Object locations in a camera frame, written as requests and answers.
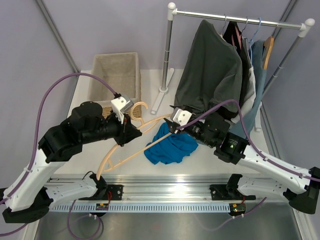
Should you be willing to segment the bright blue t shirt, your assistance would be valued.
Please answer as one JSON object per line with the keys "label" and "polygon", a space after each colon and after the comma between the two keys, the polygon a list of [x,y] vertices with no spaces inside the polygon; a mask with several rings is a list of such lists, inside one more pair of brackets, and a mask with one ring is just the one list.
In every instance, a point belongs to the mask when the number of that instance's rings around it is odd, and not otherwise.
{"label": "bright blue t shirt", "polygon": [[187,133],[171,134],[144,151],[145,157],[154,165],[181,163],[198,147],[198,143]]}

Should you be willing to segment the light wooden hanger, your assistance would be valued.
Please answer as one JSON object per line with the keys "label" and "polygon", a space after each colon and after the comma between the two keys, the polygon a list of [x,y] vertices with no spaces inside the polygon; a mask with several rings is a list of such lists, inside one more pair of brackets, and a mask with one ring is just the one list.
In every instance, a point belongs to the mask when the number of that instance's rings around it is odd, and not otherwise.
{"label": "light wooden hanger", "polygon": [[154,130],[157,125],[162,123],[165,118],[171,116],[171,113],[163,114],[161,116],[156,116],[150,120],[145,121],[140,114],[140,117],[135,116],[136,109],[144,108],[148,109],[148,105],[143,102],[137,102],[133,104],[133,107],[128,111],[129,116],[133,122],[139,122],[139,126],[136,128],[141,131],[142,135],[136,137],[128,143],[125,143],[123,146],[114,144],[113,147],[105,154],[105,156],[101,159],[101,162],[96,171],[96,178],[100,180],[104,173],[110,173],[115,169],[118,169],[120,166],[127,163],[129,160],[143,153],[146,150],[146,147],[143,147],[140,143],[141,139],[144,135],[147,135],[148,132]]}

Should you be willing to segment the dark grey t shirt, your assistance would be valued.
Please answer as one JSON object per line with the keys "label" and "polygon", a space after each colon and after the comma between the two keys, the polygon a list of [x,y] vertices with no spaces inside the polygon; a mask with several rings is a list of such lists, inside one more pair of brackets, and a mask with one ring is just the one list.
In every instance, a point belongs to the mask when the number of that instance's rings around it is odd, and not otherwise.
{"label": "dark grey t shirt", "polygon": [[236,46],[225,41],[214,25],[202,20],[180,78],[175,106],[202,114],[229,99],[244,102],[243,64]]}

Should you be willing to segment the white plastic hanger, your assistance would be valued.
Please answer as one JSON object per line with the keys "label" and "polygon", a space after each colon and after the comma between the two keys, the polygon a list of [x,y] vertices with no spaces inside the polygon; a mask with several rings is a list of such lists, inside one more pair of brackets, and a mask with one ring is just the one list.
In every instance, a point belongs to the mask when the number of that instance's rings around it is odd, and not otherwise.
{"label": "white plastic hanger", "polygon": [[220,37],[221,37],[221,38],[223,38],[226,25],[227,25],[227,16],[224,14],[224,25],[223,25],[222,30],[221,30],[221,33],[220,33]]}

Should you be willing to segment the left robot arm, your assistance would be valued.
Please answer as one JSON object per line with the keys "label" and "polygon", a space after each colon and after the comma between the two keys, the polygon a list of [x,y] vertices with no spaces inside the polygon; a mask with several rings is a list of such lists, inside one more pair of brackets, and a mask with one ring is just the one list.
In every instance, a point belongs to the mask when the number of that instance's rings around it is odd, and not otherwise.
{"label": "left robot arm", "polygon": [[26,180],[10,195],[13,187],[0,190],[6,209],[2,216],[7,224],[28,224],[45,216],[55,206],[74,200],[102,200],[108,185],[102,177],[89,177],[63,186],[46,187],[53,173],[82,152],[83,145],[114,139],[120,146],[140,137],[142,132],[128,114],[120,122],[115,113],[104,118],[102,107],[84,102],[74,108],[61,124],[51,127],[38,143],[33,167]]}

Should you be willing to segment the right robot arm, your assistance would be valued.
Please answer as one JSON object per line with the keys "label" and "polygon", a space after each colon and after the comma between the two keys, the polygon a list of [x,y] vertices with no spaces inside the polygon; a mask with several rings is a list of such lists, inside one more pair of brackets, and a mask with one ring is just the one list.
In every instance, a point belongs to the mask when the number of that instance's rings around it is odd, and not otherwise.
{"label": "right robot arm", "polygon": [[179,109],[176,119],[166,119],[173,134],[186,133],[198,142],[214,149],[214,155],[225,163],[242,166],[263,174],[266,178],[252,178],[233,173],[225,185],[211,185],[213,200],[255,200],[257,197],[282,200],[293,209],[313,215],[320,195],[320,169],[306,169],[269,155],[247,139],[228,131],[229,124],[216,113],[204,122],[188,127],[191,114]]}

